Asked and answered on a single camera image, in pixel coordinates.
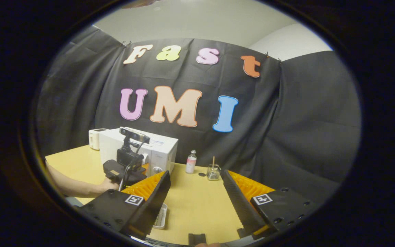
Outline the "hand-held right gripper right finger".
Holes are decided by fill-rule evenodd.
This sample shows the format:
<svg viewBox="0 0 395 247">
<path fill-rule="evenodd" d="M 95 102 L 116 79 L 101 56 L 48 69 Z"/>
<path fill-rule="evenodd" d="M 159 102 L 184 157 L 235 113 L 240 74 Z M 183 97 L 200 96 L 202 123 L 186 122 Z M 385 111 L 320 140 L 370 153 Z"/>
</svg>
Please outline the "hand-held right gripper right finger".
<svg viewBox="0 0 395 247">
<path fill-rule="evenodd" d="M 221 171 L 224 188 L 243 229 L 239 235 L 254 239 L 293 228 L 318 208 L 294 190 L 272 189 L 229 170 Z"/>
</svg>

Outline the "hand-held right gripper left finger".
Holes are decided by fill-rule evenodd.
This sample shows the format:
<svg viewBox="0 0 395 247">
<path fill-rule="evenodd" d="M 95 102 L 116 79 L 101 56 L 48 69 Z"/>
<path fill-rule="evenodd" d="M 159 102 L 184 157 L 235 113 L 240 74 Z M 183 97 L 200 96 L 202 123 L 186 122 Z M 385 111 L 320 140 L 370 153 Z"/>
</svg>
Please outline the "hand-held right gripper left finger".
<svg viewBox="0 0 395 247">
<path fill-rule="evenodd" d="M 115 232 L 144 239 L 152 231 L 170 186 L 167 170 L 122 191 L 110 189 L 78 211 Z"/>
</svg>

